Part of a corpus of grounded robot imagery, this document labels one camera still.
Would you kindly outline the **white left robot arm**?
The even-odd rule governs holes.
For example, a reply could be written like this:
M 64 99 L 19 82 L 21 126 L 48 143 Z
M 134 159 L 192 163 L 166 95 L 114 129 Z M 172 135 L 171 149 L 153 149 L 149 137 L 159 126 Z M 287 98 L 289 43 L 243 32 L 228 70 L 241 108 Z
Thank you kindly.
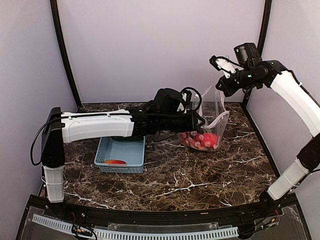
M 67 218 L 71 213 L 70 206 L 64 202 L 65 144 L 101 137 L 144 137 L 159 131 L 191 132 L 204 124 L 204 118 L 196 110 L 165 113 L 130 107 L 107 112 L 72 113 L 62 112 L 59 107 L 52 108 L 46 123 L 36 134 L 41 136 L 39 164 L 43 167 L 51 210 L 60 218 Z

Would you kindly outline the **orange red chili pepper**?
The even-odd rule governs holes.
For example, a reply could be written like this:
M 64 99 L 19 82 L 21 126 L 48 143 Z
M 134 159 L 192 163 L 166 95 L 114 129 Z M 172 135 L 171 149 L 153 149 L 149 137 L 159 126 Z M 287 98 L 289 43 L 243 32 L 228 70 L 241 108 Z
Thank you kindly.
M 123 160 L 115 160 L 115 159 L 106 160 L 103 163 L 106 165 L 126 165 L 127 164 Z

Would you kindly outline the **red lychee bunch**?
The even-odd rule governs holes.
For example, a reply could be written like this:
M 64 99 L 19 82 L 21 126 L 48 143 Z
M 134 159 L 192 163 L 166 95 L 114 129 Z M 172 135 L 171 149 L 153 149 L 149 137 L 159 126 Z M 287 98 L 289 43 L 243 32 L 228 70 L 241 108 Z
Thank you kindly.
M 181 132 L 178 134 L 179 142 L 184 146 L 201 150 L 201 142 L 196 140 L 197 134 L 197 131 Z

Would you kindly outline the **red apple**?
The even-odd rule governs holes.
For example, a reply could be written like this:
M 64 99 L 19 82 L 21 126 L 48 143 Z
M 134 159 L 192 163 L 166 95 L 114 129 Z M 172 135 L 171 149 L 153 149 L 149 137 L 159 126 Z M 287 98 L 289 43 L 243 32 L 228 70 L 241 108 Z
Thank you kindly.
M 206 148 L 213 148 L 218 142 L 218 136 L 214 133 L 205 132 L 201 140 L 201 145 Z

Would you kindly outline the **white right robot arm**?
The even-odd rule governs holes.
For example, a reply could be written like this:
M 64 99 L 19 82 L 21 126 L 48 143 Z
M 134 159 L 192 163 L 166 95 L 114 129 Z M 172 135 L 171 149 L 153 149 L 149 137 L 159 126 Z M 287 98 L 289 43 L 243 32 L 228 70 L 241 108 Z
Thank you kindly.
M 242 70 L 233 67 L 233 62 L 222 56 L 213 56 L 210 63 L 224 71 L 216 88 L 230 97 L 238 90 L 270 88 L 291 108 L 289 115 L 300 121 L 298 132 L 309 132 L 310 141 L 298 152 L 293 163 L 266 190 L 262 201 L 255 205 L 255 213 L 266 217 L 275 208 L 274 201 L 297 187 L 320 165 L 320 105 L 303 89 L 294 72 L 277 60 L 256 61 L 244 66 Z

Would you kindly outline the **clear zip top bag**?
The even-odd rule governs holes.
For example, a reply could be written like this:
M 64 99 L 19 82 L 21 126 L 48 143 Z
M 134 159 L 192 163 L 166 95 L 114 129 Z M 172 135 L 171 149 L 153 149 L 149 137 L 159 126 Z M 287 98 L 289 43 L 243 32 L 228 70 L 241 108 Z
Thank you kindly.
M 195 97 L 192 91 L 191 103 L 189 109 L 195 109 L 199 99 Z M 197 113 L 205 119 L 204 125 L 195 130 L 198 132 L 196 140 L 201 143 L 204 133 L 213 133 L 218 136 L 217 144 L 214 147 L 204 147 L 201 144 L 202 152 L 212 153 L 217 151 L 222 145 L 222 138 L 227 126 L 230 112 L 225 107 L 225 95 L 222 91 L 217 90 L 215 84 L 210 85 L 202 94 L 202 103 Z

